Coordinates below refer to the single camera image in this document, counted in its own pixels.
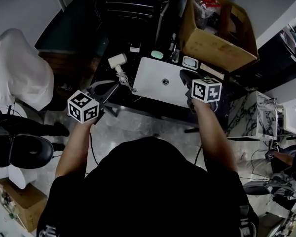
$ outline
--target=gray wall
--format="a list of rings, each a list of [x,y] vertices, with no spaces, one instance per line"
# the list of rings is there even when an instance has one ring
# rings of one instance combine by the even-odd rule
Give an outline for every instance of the gray wall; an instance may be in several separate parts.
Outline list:
[[[258,38],[269,29],[283,13],[296,1],[296,0],[232,0],[236,4],[243,7],[251,21],[255,37]],[[280,26],[280,29],[288,24],[296,14],[291,15],[291,18]]]
[[[18,28],[34,46],[60,9],[57,0],[0,0],[0,34]]]

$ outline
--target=open cardboard box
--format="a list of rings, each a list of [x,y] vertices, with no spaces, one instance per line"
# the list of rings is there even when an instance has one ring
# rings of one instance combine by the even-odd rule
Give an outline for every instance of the open cardboard box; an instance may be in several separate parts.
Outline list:
[[[258,59],[253,29],[246,11],[229,0],[217,0],[221,8],[218,35],[197,28],[193,0],[188,0],[179,31],[182,52],[229,72]]]
[[[9,213],[11,211],[2,202],[2,193],[7,193],[13,204],[13,214],[17,215],[14,218],[16,222],[28,232],[34,231],[47,204],[47,196],[32,184],[22,190],[8,178],[0,179],[0,202]]]

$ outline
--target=tiled floor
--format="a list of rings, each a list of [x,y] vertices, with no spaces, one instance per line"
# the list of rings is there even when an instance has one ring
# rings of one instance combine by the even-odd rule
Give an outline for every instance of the tiled floor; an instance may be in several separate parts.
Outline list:
[[[68,118],[63,113],[47,112],[45,123],[52,124],[55,121],[62,122],[69,128],[70,131],[73,129],[75,123],[71,118]],[[122,142],[136,140],[153,134],[159,134],[162,139],[173,144],[187,160],[194,162],[201,145],[201,141],[198,133],[184,133],[184,130],[189,128],[190,127],[139,114],[129,113],[127,111],[121,111],[117,118],[114,118],[109,114],[105,114],[98,124],[93,126],[91,129],[95,157],[97,161],[100,162],[114,147]],[[68,141],[68,138],[64,137],[49,137],[48,139],[52,142],[59,143],[66,143]],[[251,155],[256,150],[267,148],[267,146],[260,141],[230,141],[230,144],[233,148],[237,161],[240,159],[250,160]],[[61,152],[55,152],[54,154],[58,155],[61,154]],[[263,158],[264,154],[265,152],[256,152],[253,159]],[[39,169],[38,179],[34,182],[34,185],[47,195],[49,194],[49,189],[54,180],[54,173],[58,161],[59,158],[54,158],[47,166]],[[202,152],[199,155],[197,165],[205,168]],[[87,173],[92,171],[92,169],[96,166],[97,165],[93,159],[91,149],[89,148]],[[244,170],[239,171],[239,176],[243,177],[241,178],[243,184],[249,181],[248,178],[261,178],[259,176],[252,175],[250,171]],[[258,215],[262,215],[266,211],[269,211],[286,217],[288,211],[274,202],[268,203],[269,199],[270,196],[249,196],[250,204]]]

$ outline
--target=white shirt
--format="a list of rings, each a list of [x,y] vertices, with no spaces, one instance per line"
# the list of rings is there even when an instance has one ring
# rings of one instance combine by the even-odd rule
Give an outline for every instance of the white shirt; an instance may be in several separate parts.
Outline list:
[[[18,29],[0,36],[0,103],[15,98],[40,111],[53,97],[54,75],[49,64],[26,41]]]

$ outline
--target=shoe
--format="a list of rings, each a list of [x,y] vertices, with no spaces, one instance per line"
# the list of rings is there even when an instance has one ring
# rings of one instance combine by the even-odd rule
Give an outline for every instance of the shoe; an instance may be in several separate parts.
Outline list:
[[[72,87],[69,85],[69,84],[67,84],[67,83],[64,83],[62,86],[59,86],[58,87],[59,89],[62,89],[62,90],[65,90],[65,91],[72,91]]]
[[[65,128],[65,126],[59,122],[56,122],[54,124],[55,130],[56,130],[56,136],[64,136],[64,137],[68,137],[69,136],[69,131],[67,128]]]

